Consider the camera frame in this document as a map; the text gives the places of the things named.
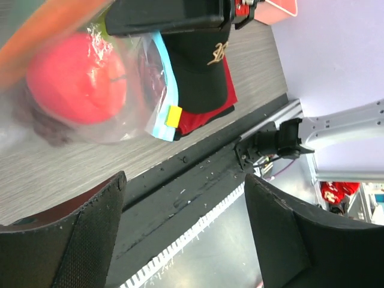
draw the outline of cable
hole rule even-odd
[[[276,158],[273,158],[273,159],[271,159],[271,160],[269,160],[269,161],[267,161],[267,162],[264,162],[264,163],[262,163],[262,164],[255,164],[255,165],[253,165],[253,167],[254,167],[254,168],[263,168],[263,167],[267,166],[269,163],[272,163],[272,162],[275,162],[275,161],[277,161],[277,160],[280,160],[281,158],[282,158],[282,157],[276,157]],[[250,163],[250,164],[253,164],[253,162],[250,161],[250,160],[248,160],[248,159],[246,159],[245,162]]]
[[[267,178],[266,180],[272,180],[272,179],[276,178],[278,175],[282,174],[285,170],[287,170],[295,161],[296,161],[296,159],[292,160],[286,167],[282,168],[279,172],[275,173],[274,175]]]

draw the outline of gold embroidery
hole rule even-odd
[[[335,195],[334,194],[332,194],[331,192],[329,192],[329,191],[325,191],[325,193],[324,193],[324,198],[326,199],[326,200],[328,200],[328,201],[330,201],[331,203],[335,203]]]
[[[211,65],[213,63],[219,63],[221,60],[224,59],[224,56],[226,54],[226,49],[228,47],[228,41],[223,43],[217,43],[216,44],[216,50],[213,52],[214,59],[209,62],[207,65]]]

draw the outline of cap brim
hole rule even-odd
[[[224,62],[199,72],[188,64],[182,65],[171,59],[179,91],[179,107],[183,110],[202,114],[223,106],[228,98]]]

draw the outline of black cap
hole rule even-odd
[[[179,106],[183,110],[208,113],[226,103],[228,91],[223,57],[229,32],[163,35],[178,84]]]

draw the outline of white wall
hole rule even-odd
[[[305,116],[384,98],[384,1],[298,0],[298,16],[272,28]],[[316,161],[319,170],[384,171],[384,135],[317,151]]]

